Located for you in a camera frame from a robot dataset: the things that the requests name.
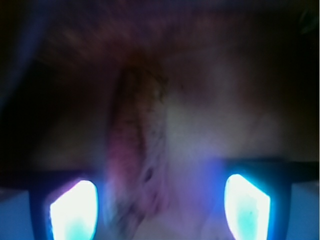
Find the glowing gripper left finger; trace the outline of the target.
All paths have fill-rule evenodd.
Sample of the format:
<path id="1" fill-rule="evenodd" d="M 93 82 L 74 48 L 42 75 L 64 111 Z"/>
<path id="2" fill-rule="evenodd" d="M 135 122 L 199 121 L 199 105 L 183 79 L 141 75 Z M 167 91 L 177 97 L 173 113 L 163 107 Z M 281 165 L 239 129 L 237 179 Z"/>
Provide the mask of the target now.
<path id="1" fill-rule="evenodd" d="M 92 240 L 98 224 L 98 188 L 78 174 L 45 174 L 30 189 L 37 240 Z"/>

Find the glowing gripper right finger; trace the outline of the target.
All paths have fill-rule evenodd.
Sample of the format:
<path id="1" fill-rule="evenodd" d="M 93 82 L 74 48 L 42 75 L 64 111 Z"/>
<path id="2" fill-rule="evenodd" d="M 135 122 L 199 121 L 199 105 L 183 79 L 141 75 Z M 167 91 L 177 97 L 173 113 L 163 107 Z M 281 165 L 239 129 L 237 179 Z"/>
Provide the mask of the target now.
<path id="1" fill-rule="evenodd" d="M 289 163 L 230 162 L 226 167 L 223 207 L 236 240 L 284 240 L 291 209 Z"/>

